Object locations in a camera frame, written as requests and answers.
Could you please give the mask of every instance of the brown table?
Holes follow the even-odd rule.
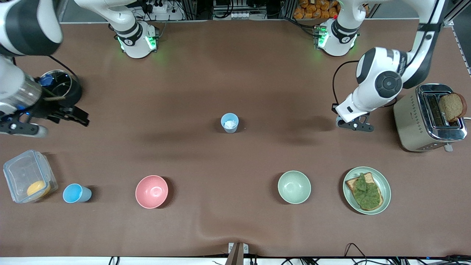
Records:
[[[409,50],[417,21],[366,21],[356,46],[333,58],[288,22],[168,24],[159,51],[131,59],[106,25],[64,25],[56,53],[83,81],[78,106],[90,126],[40,121],[45,139],[1,135],[0,163],[27,149],[46,154],[59,189],[38,203],[11,201],[0,182],[1,256],[192,256],[243,241],[262,256],[341,256],[355,242],[369,256],[444,256],[471,249],[471,141],[453,153],[404,152],[392,108],[374,111],[373,133],[334,127],[332,74],[373,46]],[[46,57],[18,59],[32,75],[58,68]],[[426,82],[471,99],[470,77],[450,28],[439,37]],[[338,74],[343,100],[355,65]],[[241,118],[221,132],[226,112]],[[392,188],[386,211],[354,212],[345,173],[380,170]],[[300,205],[276,191],[282,172],[304,172],[313,190]],[[158,174],[171,194],[140,207],[140,179]],[[68,205],[66,185],[94,191]]]

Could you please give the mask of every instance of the blue cup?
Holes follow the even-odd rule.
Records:
[[[239,125],[239,118],[234,113],[226,113],[221,118],[221,125],[227,133],[235,133]]]
[[[66,203],[84,202],[91,198],[91,190],[80,184],[70,184],[62,193],[62,198]]]

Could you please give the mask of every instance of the green lettuce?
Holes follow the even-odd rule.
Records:
[[[363,173],[360,173],[360,177],[355,182],[353,197],[363,209],[378,207],[381,201],[378,186],[375,183],[366,183]]]

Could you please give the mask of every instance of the toaster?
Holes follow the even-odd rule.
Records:
[[[427,152],[443,146],[451,152],[451,143],[466,137],[464,120],[448,122],[439,107],[440,98],[452,92],[444,84],[423,84],[397,101],[394,119],[406,150]]]

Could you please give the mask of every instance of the light green plate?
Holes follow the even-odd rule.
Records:
[[[378,188],[381,191],[381,195],[383,196],[383,204],[381,204],[379,208],[373,211],[365,211],[360,207],[360,205],[357,203],[357,201],[353,197],[353,194],[348,188],[347,183],[346,183],[348,180],[359,177],[360,173],[368,173],[368,172],[371,172],[371,174],[373,175],[374,182],[376,183],[376,185],[378,185]],[[345,195],[345,199],[347,199],[347,202],[355,210],[365,215],[377,215],[378,213],[384,211],[389,206],[389,203],[391,202],[391,187],[389,186],[389,183],[384,177],[384,175],[381,174],[376,169],[370,168],[367,166],[356,167],[347,173],[347,175],[343,179],[343,194]]]
[[[278,192],[289,203],[303,203],[311,194],[311,182],[305,174],[299,171],[288,171],[278,180]]]

